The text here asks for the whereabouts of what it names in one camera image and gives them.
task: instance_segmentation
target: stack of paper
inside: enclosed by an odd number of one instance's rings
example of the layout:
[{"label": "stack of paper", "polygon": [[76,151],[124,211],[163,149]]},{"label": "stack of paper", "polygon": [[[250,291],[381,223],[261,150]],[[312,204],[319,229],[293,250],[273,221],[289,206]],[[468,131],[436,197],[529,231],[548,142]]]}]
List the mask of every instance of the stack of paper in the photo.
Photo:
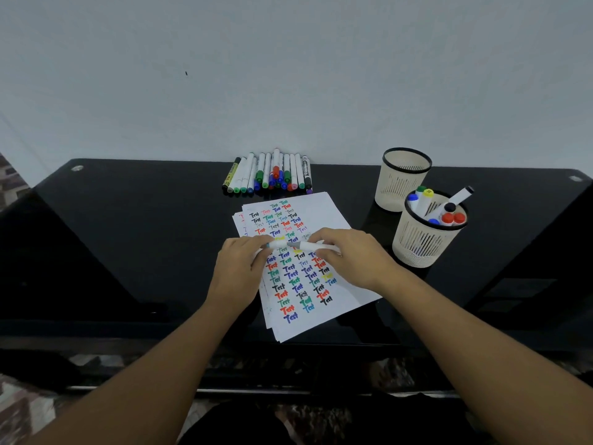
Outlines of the stack of paper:
[{"label": "stack of paper", "polygon": [[[243,205],[233,216],[240,235],[307,241],[323,227],[350,228],[327,192]],[[279,248],[267,259],[260,298],[266,327],[284,342],[380,296],[349,284],[315,253]]]}]

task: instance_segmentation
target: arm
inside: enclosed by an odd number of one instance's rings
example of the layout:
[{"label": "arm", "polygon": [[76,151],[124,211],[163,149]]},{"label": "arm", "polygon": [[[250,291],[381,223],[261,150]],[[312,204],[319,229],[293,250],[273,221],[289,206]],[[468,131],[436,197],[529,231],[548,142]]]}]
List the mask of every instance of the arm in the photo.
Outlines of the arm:
[{"label": "arm", "polygon": [[271,250],[262,250],[255,260],[253,254],[270,241],[268,235],[227,239],[204,305],[150,352],[34,435],[28,445],[174,444],[210,357],[256,295]]},{"label": "arm", "polygon": [[593,443],[593,389],[398,266],[370,235],[323,228],[309,239],[351,284],[408,321],[467,406],[503,444]]}]

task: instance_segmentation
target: white plastic basket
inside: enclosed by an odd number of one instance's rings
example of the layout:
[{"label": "white plastic basket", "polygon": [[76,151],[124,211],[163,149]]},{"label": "white plastic basket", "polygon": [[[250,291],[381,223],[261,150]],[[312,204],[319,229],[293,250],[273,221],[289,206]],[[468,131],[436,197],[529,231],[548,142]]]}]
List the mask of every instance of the white plastic basket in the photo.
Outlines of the white plastic basket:
[{"label": "white plastic basket", "polygon": [[[448,194],[435,191],[433,201],[426,212],[419,214],[429,214],[441,206],[442,203],[447,202],[448,199]],[[405,203],[405,209],[402,212],[402,218],[397,225],[396,235],[391,245],[397,259],[416,268],[433,265],[455,239],[455,236],[459,234],[459,231],[467,226],[469,217],[463,204],[457,205],[456,212],[465,215],[465,223],[450,227],[435,225],[412,212],[408,203]]]},{"label": "white plastic basket", "polygon": [[431,159],[411,148],[390,148],[383,153],[375,201],[383,209],[401,212],[404,200],[422,184],[432,167]]}]

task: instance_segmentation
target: black glass table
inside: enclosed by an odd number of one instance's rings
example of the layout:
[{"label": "black glass table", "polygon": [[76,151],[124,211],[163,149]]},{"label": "black glass table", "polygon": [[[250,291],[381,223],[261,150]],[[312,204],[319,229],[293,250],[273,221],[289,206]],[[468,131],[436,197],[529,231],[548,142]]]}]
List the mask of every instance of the black glass table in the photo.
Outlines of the black glass table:
[{"label": "black glass table", "polygon": [[[203,303],[218,250],[237,236],[233,213],[300,194],[229,195],[221,184],[230,165],[74,159],[2,212],[0,347],[90,339],[114,352],[166,336]],[[374,203],[379,171],[313,164],[312,177],[315,192],[328,192],[353,228],[391,252],[400,214]],[[589,177],[565,169],[434,167],[425,183],[476,192],[464,203],[468,226],[433,266],[413,271],[536,350],[591,348],[592,239],[579,228],[593,201]],[[343,352],[421,344],[381,299],[280,345],[256,297],[224,346]]]}]

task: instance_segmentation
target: person's right arm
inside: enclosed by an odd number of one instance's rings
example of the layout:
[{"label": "person's right arm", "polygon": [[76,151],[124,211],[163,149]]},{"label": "person's right arm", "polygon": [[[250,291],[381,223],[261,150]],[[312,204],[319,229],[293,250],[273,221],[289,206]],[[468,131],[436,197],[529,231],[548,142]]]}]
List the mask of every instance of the person's right arm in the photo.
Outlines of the person's right arm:
[{"label": "person's right arm", "polygon": [[593,389],[397,265],[370,235],[323,228],[309,242],[351,284],[387,299],[502,444],[592,444]]}]

